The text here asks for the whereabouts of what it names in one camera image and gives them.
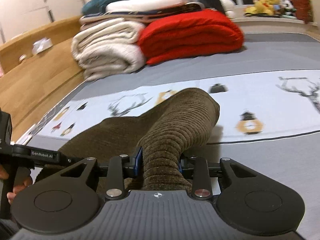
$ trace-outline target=yellow plush toy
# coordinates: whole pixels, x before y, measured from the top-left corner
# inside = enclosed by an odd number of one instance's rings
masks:
[[[274,5],[280,3],[280,0],[254,0],[254,6],[245,9],[245,13],[252,15],[258,13],[265,13],[267,15],[274,15]]]

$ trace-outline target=white plush toy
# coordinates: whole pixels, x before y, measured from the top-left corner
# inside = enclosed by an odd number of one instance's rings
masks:
[[[236,13],[233,11],[236,6],[235,2],[233,0],[220,0],[220,2],[226,12],[226,16],[230,19],[235,18]]]

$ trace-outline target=red blanket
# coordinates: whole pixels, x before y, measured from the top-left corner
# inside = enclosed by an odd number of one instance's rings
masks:
[[[210,9],[156,20],[143,30],[138,40],[150,65],[229,52],[240,49],[242,44],[239,27],[222,13]]]

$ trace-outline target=gray bed sheet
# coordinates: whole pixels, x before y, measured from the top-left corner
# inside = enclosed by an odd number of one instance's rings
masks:
[[[144,85],[294,69],[320,69],[320,43],[317,40],[304,34],[246,34],[244,47],[238,52],[172,60],[156,66],[146,66],[137,73],[109,76],[93,83],[84,83],[60,102],[55,111],[58,112],[70,100]],[[65,143],[66,140],[63,139],[34,135],[28,145],[57,150]],[[221,157],[230,157],[293,188],[303,197],[306,205],[298,232],[307,240],[319,240],[319,149],[320,134],[314,133],[272,141],[207,145],[190,149],[187,154],[202,155],[211,162],[217,162]],[[219,193],[215,180],[213,188]]]

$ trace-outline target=human hand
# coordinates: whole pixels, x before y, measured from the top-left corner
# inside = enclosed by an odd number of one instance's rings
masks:
[[[3,168],[2,165],[0,165],[0,179],[8,179],[9,174],[6,172],[6,170]],[[13,192],[9,192],[7,194],[7,198],[9,200],[9,203],[12,203],[12,200],[15,198],[15,196],[22,190],[24,190],[26,187],[30,186],[32,184],[32,178],[28,176],[23,182],[22,185],[17,185],[13,187]]]

